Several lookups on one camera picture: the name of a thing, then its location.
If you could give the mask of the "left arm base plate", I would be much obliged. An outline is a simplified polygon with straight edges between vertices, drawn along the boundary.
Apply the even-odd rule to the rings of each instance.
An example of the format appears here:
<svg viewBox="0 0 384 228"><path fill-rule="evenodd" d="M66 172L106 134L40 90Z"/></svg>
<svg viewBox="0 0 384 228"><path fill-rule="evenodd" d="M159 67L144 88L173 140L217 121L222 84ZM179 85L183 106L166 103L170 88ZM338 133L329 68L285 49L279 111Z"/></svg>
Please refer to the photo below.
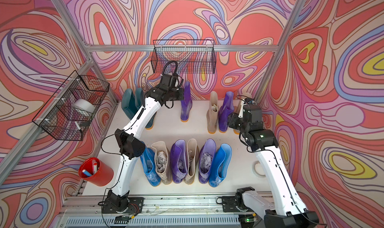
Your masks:
<svg viewBox="0 0 384 228"><path fill-rule="evenodd" d="M144 197L106 198L102 205L103 214L137 215L142 212Z"/></svg>

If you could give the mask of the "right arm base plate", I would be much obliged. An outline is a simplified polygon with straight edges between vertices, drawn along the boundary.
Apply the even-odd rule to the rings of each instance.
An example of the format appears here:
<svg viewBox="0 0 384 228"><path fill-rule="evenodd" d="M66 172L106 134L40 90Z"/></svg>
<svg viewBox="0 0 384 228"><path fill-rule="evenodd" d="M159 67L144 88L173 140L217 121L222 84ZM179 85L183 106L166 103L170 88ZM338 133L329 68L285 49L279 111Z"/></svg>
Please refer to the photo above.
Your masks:
<svg viewBox="0 0 384 228"><path fill-rule="evenodd" d="M240 212L238 209L238 202L235 196L223 196L221 197L221 204L224 213Z"/></svg>

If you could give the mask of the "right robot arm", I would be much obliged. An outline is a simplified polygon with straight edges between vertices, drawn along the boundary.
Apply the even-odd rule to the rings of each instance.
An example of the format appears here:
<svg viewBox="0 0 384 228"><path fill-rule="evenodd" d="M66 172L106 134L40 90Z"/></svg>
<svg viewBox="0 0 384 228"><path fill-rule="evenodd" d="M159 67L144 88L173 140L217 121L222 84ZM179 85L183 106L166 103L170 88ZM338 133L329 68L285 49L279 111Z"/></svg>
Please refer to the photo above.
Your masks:
<svg viewBox="0 0 384 228"><path fill-rule="evenodd" d="M254 190L242 192L242 203L264 220L267 228L314 228L319 217L310 211L298 195L284 166L279 143L273 131L264 129L262 122L247 122L232 113L228 126L240 132L241 142L251 148L260 162L271 188L274 204Z"/></svg>

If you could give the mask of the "dark purple boot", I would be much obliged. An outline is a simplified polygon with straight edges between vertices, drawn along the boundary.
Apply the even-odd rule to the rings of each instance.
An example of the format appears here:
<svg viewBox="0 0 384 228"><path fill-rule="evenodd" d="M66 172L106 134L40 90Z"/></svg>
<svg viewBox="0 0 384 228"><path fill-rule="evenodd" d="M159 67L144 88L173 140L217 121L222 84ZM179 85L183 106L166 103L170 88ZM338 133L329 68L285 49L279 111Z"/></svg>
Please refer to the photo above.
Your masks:
<svg viewBox="0 0 384 228"><path fill-rule="evenodd" d="M219 109L219 131L223 133L228 129L228 116L234 111L233 97L232 91L226 92L223 104Z"/></svg>
<svg viewBox="0 0 384 228"><path fill-rule="evenodd" d="M183 122L188 121L192 106L193 101L191 97L191 83L187 81L184 87L184 99L181 101L181 120Z"/></svg>

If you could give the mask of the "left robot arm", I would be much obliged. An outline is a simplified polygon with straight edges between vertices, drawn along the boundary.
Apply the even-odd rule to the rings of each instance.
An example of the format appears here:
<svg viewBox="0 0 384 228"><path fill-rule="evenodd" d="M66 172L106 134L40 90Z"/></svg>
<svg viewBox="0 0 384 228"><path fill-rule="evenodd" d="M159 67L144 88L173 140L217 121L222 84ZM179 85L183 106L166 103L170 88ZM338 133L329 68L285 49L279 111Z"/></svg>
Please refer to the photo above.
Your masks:
<svg viewBox="0 0 384 228"><path fill-rule="evenodd" d="M138 158L145 151L146 145L141 141L141 135L150 119L168 101L184 99L184 88L161 89L159 86L151 88L143 95L142 106L133 119L121 130L114 133L120 148L121 159L116 180L111 188L116 196L128 195L130 182Z"/></svg>

